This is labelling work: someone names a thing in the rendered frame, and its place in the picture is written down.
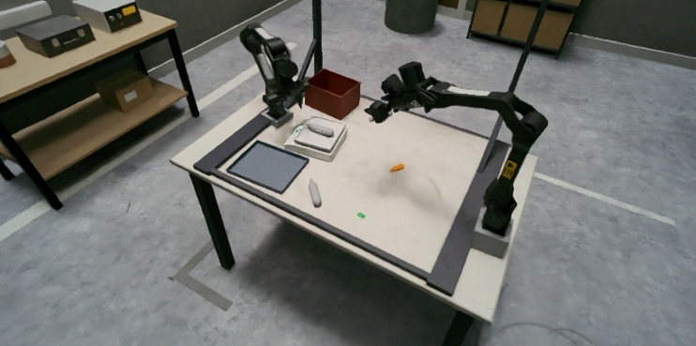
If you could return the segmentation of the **red open box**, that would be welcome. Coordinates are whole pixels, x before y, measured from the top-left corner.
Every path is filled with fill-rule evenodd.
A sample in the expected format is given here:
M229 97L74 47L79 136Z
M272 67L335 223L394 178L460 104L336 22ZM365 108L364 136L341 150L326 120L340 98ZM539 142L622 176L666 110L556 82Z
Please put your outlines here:
M305 105L321 113L342 120L359 105L359 81L324 68L306 82Z

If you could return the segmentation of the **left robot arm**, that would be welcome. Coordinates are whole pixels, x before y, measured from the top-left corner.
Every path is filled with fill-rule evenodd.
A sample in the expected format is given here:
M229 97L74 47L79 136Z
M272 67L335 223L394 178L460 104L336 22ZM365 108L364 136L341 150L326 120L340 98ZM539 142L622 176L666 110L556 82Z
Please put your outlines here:
M512 213L518 206L513 197L514 182L530 150L528 148L531 148L548 126L548 120L531 104L519 99L512 92L463 89L454 83L441 82L432 76L426 79L421 63L415 61L402 65L398 70L402 81L397 74L392 74L382 81L381 88L385 94L390 95L389 100L398 97L401 91L409 88L405 94L407 106L411 109L424 107L425 113L429 113L432 108L462 106L498 111L501 114L507 128L513 133L512 148L499 181L494 178L482 197L486 205L482 229L505 236ZM515 112L520 113L523 118L519 120Z

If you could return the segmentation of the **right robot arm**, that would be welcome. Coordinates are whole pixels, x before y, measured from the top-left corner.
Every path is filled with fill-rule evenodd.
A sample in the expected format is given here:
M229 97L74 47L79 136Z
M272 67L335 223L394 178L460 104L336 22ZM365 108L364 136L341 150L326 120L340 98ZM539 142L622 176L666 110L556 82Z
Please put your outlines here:
M293 80L293 77L295 77L298 72L298 66L296 63L291 61L290 57L292 57L292 55L288 46L281 38L272 37L259 23L247 25L247 27L240 32L239 39L244 45L245 49L252 54L256 65L260 70L260 73L265 81L266 94L270 92L276 94L279 92L277 91L277 83L274 81L275 76L282 75L289 78L288 81L284 81L284 79L280 80L280 91L282 94L285 92L287 95L280 97L279 101L281 101L281 107L283 112L285 112L284 114L286 114L287 112L284 111L283 102L287 101L287 97L299 95L300 90L304 88L304 84L301 79L297 81ZM263 52L262 45L264 46L265 53ZM268 57L269 62L271 62L273 72L265 55ZM280 112L273 104L266 105L269 109L266 114L274 117L275 119L282 117Z

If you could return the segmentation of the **white digital weighing scale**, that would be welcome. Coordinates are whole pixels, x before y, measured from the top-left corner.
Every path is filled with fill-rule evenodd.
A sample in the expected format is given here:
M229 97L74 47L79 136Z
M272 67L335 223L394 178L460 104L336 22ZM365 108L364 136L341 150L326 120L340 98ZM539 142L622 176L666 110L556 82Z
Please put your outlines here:
M307 123L332 128L334 135L330 137L312 131L306 127ZM284 149L331 162L346 138L347 131L344 123L312 115L310 119L302 120L284 144Z

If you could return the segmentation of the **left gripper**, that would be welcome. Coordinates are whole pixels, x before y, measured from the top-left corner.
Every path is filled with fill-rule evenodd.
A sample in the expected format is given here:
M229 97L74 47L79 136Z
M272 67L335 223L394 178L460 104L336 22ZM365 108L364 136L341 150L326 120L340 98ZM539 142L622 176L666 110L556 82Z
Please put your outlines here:
M399 110L408 112L411 109L407 106L405 101L405 94L408 90L409 89L404 89L398 97L391 100L387 98L390 96L389 94L381 97L381 100L374 101L369 108L365 109L365 113L372 116L376 124L382 124L389 117L388 112L391 110L393 110L394 113L397 113ZM388 103L385 105L384 101L388 101Z

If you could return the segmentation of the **small orange stepped block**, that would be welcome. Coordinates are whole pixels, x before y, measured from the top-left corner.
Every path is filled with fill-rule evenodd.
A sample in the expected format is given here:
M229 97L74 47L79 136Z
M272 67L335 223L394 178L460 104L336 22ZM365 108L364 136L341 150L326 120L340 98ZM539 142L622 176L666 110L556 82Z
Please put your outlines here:
M404 169L404 167L405 167L405 166L401 163L401 164L399 164L399 165L394 166L393 169L390 169L390 171L391 171L391 172L395 172L395 171L397 172L397 171L399 171L399 170L401 170L401 169Z

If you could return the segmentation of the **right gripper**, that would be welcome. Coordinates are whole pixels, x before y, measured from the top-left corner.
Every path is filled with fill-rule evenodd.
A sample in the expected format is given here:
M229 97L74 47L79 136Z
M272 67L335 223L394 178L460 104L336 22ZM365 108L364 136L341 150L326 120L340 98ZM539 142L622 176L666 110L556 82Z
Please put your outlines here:
M288 80L289 80L289 78L284 77L284 76L275 76L274 81L276 81L276 83L277 83L277 87L278 87L278 88L277 88L277 91L279 91L279 92L276 93L276 94L271 93L271 92L270 92L270 93L267 93L267 94L265 94L265 95L262 96L262 100L263 100L263 102L266 103L266 104L272 104L272 103L273 103L273 105L274 105L274 106L276 107L276 109L280 112L280 114L281 114L282 116L284 116L283 109L282 109L282 107L281 107L281 105L280 105L280 104L281 104L281 101L279 101L278 98L277 98L277 96L282 97L282 95L284 95L284 96L287 95L285 92L282 94L282 92L280 91L280 80L282 80L282 79L284 79L284 81L288 81ZM303 97L304 97L305 93L308 91L308 89L310 89L310 83L309 83L309 82L303 81L303 83L304 83L304 88L303 88L302 90L300 90L300 94L299 94L299 95L295 95L296 100L297 100L297 103L298 103L298 106L299 106L300 109L302 109ZM305 90L305 91L304 91L304 90ZM278 106L277 106L276 103L278 103ZM275 105L275 104L276 104L276 105Z

